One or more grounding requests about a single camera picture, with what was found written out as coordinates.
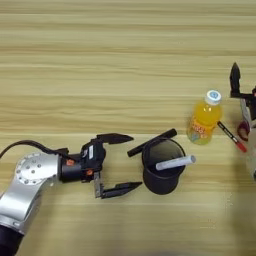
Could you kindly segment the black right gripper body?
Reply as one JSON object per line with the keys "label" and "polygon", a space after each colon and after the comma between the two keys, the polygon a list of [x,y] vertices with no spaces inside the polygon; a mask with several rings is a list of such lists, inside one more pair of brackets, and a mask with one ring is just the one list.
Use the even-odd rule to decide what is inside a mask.
{"label": "black right gripper body", "polygon": [[252,90],[252,93],[254,97],[251,103],[251,117],[252,117],[252,120],[255,120],[256,119],[256,86]]}

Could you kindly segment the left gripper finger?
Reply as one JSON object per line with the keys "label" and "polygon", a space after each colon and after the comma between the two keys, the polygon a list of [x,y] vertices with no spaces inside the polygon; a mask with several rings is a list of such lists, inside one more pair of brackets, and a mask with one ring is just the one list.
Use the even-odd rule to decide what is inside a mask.
{"label": "left gripper finger", "polygon": [[141,185],[141,182],[127,182],[116,184],[113,188],[105,189],[99,172],[94,174],[95,197],[101,199],[125,195]]}
{"label": "left gripper finger", "polygon": [[119,133],[99,134],[96,136],[100,143],[121,144],[133,140],[133,137]]}

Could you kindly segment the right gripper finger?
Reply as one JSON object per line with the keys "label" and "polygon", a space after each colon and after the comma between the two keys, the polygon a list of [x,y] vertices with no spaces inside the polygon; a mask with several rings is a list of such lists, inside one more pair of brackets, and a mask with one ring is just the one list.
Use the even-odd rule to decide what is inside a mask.
{"label": "right gripper finger", "polygon": [[230,96],[232,98],[240,98],[240,99],[256,99],[256,87],[252,90],[251,93],[241,93],[240,92],[240,69],[236,62],[233,63],[229,81],[230,81]]}

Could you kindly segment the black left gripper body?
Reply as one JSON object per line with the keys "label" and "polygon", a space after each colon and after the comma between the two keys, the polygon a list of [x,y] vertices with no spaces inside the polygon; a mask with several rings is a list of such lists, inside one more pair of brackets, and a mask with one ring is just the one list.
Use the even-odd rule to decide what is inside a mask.
{"label": "black left gripper body", "polygon": [[99,161],[73,154],[71,159],[61,160],[60,180],[63,183],[91,182],[94,179],[94,174],[100,170],[101,163]]}

